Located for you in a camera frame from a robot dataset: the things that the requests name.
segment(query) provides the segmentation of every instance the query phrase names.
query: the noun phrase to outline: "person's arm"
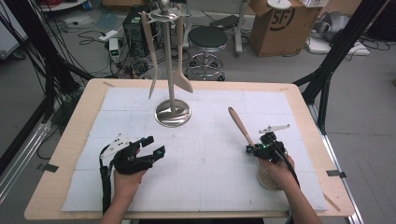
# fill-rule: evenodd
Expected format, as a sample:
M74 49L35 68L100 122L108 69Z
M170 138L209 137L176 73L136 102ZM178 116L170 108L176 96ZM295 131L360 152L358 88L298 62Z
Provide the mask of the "person's arm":
M273 180L285 191L294 223L321 223L320 218L301 192L286 163L279 161L273 164L262 159L259 159L259 161L268 169L268 173ZM294 166L294 161L291 157L289 157L289 162Z
M146 171L140 171L132 175L121 175L117 170L114 171L115 194L113 202L100 221L101 224L122 222L123 216L134 200L134 195Z

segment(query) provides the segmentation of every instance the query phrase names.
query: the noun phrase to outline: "metal rod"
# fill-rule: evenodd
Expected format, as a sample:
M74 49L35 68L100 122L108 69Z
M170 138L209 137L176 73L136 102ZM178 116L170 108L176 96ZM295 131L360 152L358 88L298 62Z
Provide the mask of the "metal rod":
M40 147L43 142L45 136L50 131L51 122L49 120L49 124L41 123L34 130L33 136L29 139L26 147L24 148L22 154L18 157L15 163L12 165L11 169L3 179L0 184L0 204L3 203L4 199L7 197L12 187L15 185L30 159L35 155L35 152Z
M175 112L175 88L172 76L171 33L169 30L169 22L163 23L163 29L165 30L165 60L166 72L168 73L169 104L171 106L171 111Z

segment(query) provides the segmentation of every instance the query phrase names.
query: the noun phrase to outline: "cardboard box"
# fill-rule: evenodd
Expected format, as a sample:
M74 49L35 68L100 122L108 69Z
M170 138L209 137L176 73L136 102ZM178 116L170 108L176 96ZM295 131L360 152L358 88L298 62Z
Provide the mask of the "cardboard box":
M249 6L256 13L249 44L258 57L290 55L304 47L321 7L304 7L290 0L288 9L274 9L265 0L252 0Z

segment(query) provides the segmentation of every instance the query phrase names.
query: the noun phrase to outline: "lab floor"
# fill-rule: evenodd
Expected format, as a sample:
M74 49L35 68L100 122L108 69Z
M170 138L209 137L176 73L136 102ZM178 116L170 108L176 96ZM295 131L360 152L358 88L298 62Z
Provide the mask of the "lab floor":
M125 12L104 8L84 12L76 7L55 13L59 18L75 15L90 16L95 22L91 28L105 33L111 29L119 30L125 18ZM246 16L244 28L251 29L252 21L251 16ZM86 29L74 29L63 33L64 42L86 70L91 73L99 71L95 74L103 77L105 74L102 72L109 74L108 51L103 43L80 45L78 42L83 39L78 34L84 31ZM311 54L305 49L292 57L258 58L249 46L244 47L244 52L236 58L233 37L231 33L228 35L229 46L216 55L224 63L225 80L230 82L291 83L315 71L325 58L325 55ZM188 52L192 55L195 51L188 49ZM344 60L337 68L330 89L326 130L363 221L367 224L396 221L396 174L393 166L396 161L396 87L392 84L396 78L395 62L395 46L389 50L371 49L368 56L353 56L351 61ZM160 63L160 79L166 79L164 67L165 63ZM202 80L197 76L189 78ZM8 58L0 61L0 95L2 155L44 95L29 59ZM60 133L57 131L41 146L41 156L50 157L59 139ZM24 218L24 210L43 174L37 167L47 162L36 154L33 156L1 202L1 223L97 223L98 220L28 221ZM266 218L264 221L277 224L284 222L285 218ZM323 222L347 223L344 218L336 217L325 217Z

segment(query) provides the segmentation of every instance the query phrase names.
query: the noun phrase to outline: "power strip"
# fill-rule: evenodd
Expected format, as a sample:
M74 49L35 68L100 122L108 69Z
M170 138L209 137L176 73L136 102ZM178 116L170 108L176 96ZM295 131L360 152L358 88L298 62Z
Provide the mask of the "power strip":
M107 32L105 36L99 36L99 39L105 41L105 40L109 39L111 36L116 35L117 33L118 33L117 31L112 30L112 31Z

